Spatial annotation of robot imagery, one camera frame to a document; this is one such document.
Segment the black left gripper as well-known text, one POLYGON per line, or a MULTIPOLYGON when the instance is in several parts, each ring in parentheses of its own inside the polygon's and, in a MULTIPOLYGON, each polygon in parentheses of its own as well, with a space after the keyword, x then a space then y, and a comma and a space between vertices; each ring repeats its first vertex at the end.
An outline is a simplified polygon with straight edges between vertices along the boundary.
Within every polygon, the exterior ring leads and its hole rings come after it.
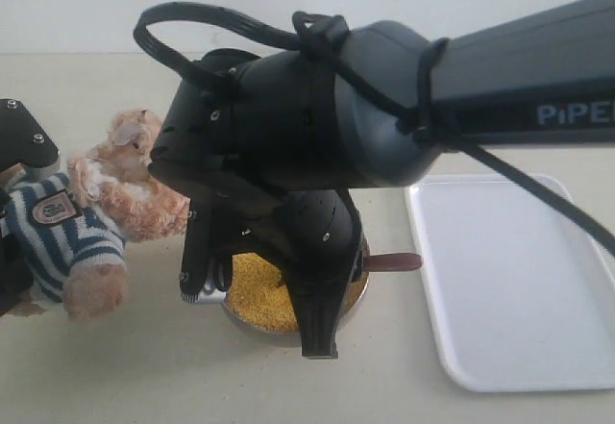
POLYGON ((15 235, 1 237, 1 315, 14 309, 33 285, 33 276, 15 235))

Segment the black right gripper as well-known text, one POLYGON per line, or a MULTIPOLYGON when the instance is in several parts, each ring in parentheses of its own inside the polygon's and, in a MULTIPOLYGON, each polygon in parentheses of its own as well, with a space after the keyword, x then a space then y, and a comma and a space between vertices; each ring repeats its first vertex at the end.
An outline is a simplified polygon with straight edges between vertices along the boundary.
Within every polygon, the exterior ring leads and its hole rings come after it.
POLYGON ((231 259, 255 253, 277 266, 297 319, 302 356, 336 360, 336 333, 351 283, 362 273, 363 228, 345 188, 289 192, 245 204, 210 200, 210 277, 224 292, 238 280, 231 259))

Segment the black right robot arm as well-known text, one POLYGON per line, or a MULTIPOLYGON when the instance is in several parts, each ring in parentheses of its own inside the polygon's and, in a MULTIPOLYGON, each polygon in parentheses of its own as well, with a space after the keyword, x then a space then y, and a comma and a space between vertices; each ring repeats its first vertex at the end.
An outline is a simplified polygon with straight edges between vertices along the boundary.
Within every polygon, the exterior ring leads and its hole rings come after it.
POLYGON ((189 201, 180 291, 220 301, 233 258, 283 274, 302 354, 333 359, 349 286, 414 258, 365 252, 354 188, 406 187, 462 152, 577 224, 614 236, 493 146, 614 141, 614 0, 578 0, 464 37, 390 20, 351 28, 296 12, 283 31, 224 7, 168 2, 133 37, 181 83, 150 173, 189 201))

